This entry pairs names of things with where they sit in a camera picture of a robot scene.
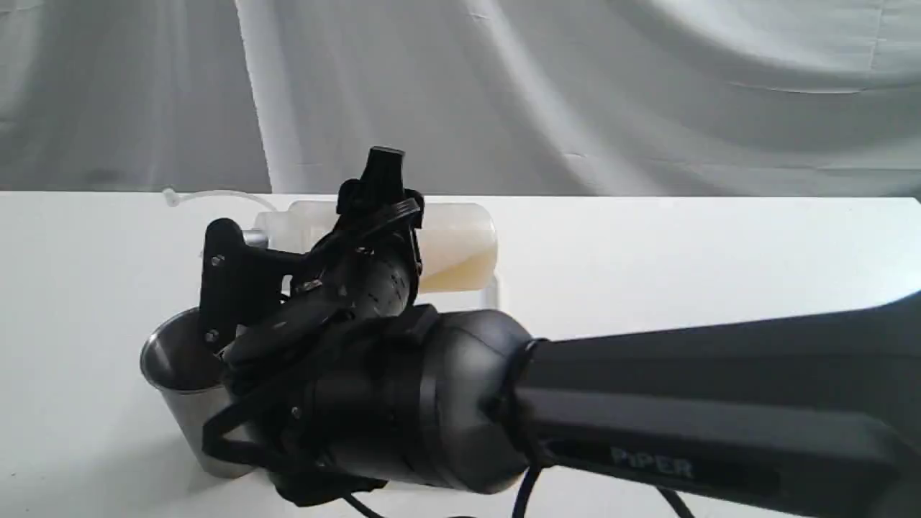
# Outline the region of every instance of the robotic arm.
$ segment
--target robotic arm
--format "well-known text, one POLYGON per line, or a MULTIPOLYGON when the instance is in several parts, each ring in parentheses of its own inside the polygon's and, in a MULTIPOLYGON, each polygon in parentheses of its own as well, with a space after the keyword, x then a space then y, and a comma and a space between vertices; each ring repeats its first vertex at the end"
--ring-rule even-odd
POLYGON ((249 246, 230 220, 209 227, 202 344, 235 403, 205 424, 206 453, 267 468, 299 506, 388 480, 495 493, 565 465, 822 518, 921 513, 921 295, 534 339, 502 312, 413 306, 425 206, 401 163, 373 148, 310 253, 249 246), (238 426, 253 442, 224 437, 238 426))

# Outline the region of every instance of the translucent bottle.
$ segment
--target translucent bottle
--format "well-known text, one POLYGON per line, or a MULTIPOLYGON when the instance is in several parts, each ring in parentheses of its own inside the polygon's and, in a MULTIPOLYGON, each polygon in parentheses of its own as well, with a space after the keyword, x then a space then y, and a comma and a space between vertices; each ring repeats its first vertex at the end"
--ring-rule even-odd
MULTIPOLYGON (((333 201, 300 201, 284 212, 262 212, 254 229, 274 250, 304 253, 325 236, 338 216, 333 201)), ((489 212, 472 203, 426 204, 416 231, 423 272, 419 291, 434 293, 483 289, 498 256, 489 212)))

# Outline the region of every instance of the white backdrop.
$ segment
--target white backdrop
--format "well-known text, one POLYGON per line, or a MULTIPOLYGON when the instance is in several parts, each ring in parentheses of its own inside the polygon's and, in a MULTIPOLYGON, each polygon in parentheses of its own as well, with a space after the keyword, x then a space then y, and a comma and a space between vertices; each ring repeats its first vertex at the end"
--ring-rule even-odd
POLYGON ((125 172, 90 188, 332 192, 388 145, 432 194, 921 194, 917 0, 5 3, 20 7, 0 15, 5 188, 75 188, 95 167, 125 172), (56 93, 23 80, 26 4, 94 24, 41 47, 70 56, 52 61, 56 93), (69 95, 62 63, 94 67, 77 74, 91 100, 69 95), (35 125, 4 110, 10 91, 58 104, 35 125), (66 146, 10 165, 47 135, 66 146))

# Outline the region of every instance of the white table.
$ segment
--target white table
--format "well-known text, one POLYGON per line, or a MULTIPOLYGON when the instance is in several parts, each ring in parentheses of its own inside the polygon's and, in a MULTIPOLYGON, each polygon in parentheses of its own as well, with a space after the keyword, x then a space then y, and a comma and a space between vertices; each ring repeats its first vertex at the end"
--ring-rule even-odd
MULTIPOLYGON (((500 233, 502 308, 537 336, 842 310, 921 288, 914 200, 472 199, 500 233)), ((197 301, 205 225, 249 226, 258 210, 233 198, 168 208, 159 194, 0 194, 0 516, 358 516, 342 503, 297 509, 262 473, 201 473, 138 371, 150 331, 197 301)), ((391 518, 504 518, 514 491, 398 486, 363 498, 391 518)), ((700 517, 775 515, 687 500, 700 517)), ((560 516, 672 514, 653 489, 556 468, 529 517, 560 516)))

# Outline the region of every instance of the metal cup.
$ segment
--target metal cup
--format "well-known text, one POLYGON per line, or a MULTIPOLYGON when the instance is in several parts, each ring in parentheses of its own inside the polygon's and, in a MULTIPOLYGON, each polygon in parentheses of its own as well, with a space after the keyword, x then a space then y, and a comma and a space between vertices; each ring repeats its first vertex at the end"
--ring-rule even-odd
MULTIPOLYGON (((181 312, 154 331, 141 349, 141 372, 166 400, 202 469, 215 477, 236 478, 250 465, 219 461, 202 451, 202 426, 230 403, 220 383, 222 365, 198 336, 198 308, 181 312)), ((227 435, 246 441, 243 428, 227 435)))

